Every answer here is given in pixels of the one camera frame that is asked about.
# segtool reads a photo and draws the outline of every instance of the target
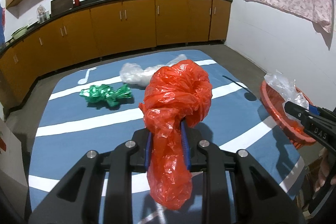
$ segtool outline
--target red plastic bag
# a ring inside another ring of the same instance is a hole
[[[208,114],[212,85],[208,73],[191,60],[154,73],[139,108],[153,134],[152,159],[147,172],[151,196],[171,210],[190,198],[191,173],[187,170],[181,144],[180,122],[185,117],[194,127]]]

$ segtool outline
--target clear plastic bag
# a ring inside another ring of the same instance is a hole
[[[286,102],[293,102],[301,107],[309,109],[309,102],[301,92],[297,92],[295,87],[295,80],[288,80],[282,73],[276,71],[275,74],[268,73],[264,76],[266,83],[277,91]],[[295,117],[285,112],[288,118],[298,121]]]
[[[154,67],[148,67],[144,70],[136,63],[125,63],[120,70],[120,78],[124,83],[137,84],[142,87],[147,87],[153,74],[161,67],[171,67],[174,64],[186,59],[187,57],[184,54],[180,54],[177,58],[168,62],[166,65],[156,65]]]

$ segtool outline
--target human hand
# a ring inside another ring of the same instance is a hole
[[[322,162],[320,164],[320,170],[319,170],[319,178],[317,180],[317,182],[315,183],[315,192],[317,192],[318,190],[320,190],[320,188],[324,185],[324,183],[326,182],[326,179],[330,173],[330,166],[328,163],[328,150],[326,148],[322,149],[322,153],[323,153],[323,158],[322,158]],[[331,179],[330,184],[336,184],[336,175]]]

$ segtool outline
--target blue mat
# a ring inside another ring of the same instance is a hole
[[[211,57],[198,50],[160,52],[98,66],[89,72],[88,82],[78,85],[87,70],[62,78],[56,85],[43,113],[29,170],[29,191],[32,209],[48,191],[88,151],[113,150],[132,138],[135,130],[144,127],[137,108],[143,101],[144,89],[132,87],[134,100],[110,109],[106,105],[88,106],[79,90],[93,82],[122,85],[119,71],[126,62],[148,66],[166,64],[179,54],[197,61],[209,74],[213,86],[212,105],[208,116],[196,128],[203,137],[236,152],[247,149],[291,198],[298,193],[304,163],[299,153],[275,124],[259,100],[249,101],[246,90],[224,76],[239,82]],[[202,174],[193,177],[192,197],[179,211],[169,211],[156,204],[149,195],[145,174],[132,176],[133,222],[201,223]]]

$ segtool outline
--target red bottle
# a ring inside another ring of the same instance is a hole
[[[75,7],[78,7],[80,5],[81,5],[80,1],[79,0],[75,0]]]

